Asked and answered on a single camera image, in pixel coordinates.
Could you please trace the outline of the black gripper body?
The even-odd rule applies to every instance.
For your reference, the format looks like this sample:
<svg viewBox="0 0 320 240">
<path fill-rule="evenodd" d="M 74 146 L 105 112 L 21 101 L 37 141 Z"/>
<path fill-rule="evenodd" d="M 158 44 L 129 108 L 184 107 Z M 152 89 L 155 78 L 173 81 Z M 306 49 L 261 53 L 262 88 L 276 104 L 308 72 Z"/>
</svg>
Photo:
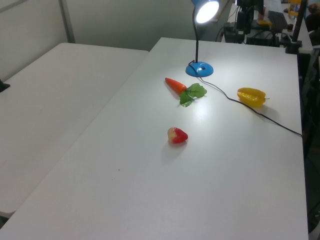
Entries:
<svg viewBox="0 0 320 240">
<path fill-rule="evenodd" d="M 254 6 L 238 6 L 237 24 L 238 25 L 250 25 L 254 17 Z"/>
</svg>

